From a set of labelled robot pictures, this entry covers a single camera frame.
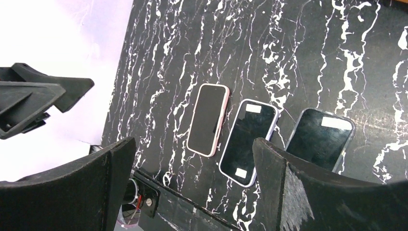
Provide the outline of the lilac phone case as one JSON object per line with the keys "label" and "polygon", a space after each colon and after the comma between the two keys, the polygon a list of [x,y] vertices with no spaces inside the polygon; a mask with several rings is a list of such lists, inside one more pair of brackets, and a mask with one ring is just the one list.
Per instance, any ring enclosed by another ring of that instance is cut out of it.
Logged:
{"label": "lilac phone case", "polygon": [[244,99],[238,107],[218,168],[222,175],[248,188],[256,179],[253,143],[270,140],[280,112],[268,103]]}

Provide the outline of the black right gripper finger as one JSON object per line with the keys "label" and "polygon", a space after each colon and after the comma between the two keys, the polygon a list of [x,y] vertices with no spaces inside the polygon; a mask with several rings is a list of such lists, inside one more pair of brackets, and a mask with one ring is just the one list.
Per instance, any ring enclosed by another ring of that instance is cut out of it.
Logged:
{"label": "black right gripper finger", "polygon": [[25,63],[0,68],[1,81],[58,84],[65,93],[54,106],[62,113],[69,111],[93,86],[90,78],[55,77],[41,73]]}
{"label": "black right gripper finger", "polygon": [[59,84],[0,82],[0,138],[11,138],[45,124],[45,113],[66,90]]}

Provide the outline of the black smartphone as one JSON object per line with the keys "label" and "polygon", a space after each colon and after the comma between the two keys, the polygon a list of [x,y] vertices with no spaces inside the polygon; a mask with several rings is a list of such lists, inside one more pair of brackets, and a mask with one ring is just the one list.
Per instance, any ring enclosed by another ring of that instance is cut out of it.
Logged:
{"label": "black smartphone", "polygon": [[306,108],[296,122],[285,151],[334,172],[354,131],[355,124],[347,117]]}

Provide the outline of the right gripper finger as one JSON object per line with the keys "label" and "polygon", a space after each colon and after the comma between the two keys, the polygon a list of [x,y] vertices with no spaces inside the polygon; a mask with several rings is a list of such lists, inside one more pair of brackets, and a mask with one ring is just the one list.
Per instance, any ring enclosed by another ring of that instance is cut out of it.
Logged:
{"label": "right gripper finger", "polygon": [[3,231],[112,231],[136,153],[133,137],[95,153],[0,183]]}
{"label": "right gripper finger", "polygon": [[257,138],[253,157],[269,231],[405,231],[408,183],[345,177]]}

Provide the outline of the pink cased phone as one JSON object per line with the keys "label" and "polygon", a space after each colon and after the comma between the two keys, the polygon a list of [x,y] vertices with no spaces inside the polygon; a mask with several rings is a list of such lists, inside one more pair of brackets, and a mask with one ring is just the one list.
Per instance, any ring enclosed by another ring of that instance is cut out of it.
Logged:
{"label": "pink cased phone", "polygon": [[217,148],[230,90],[225,85],[200,86],[193,109],[186,147],[204,157],[212,157]]}

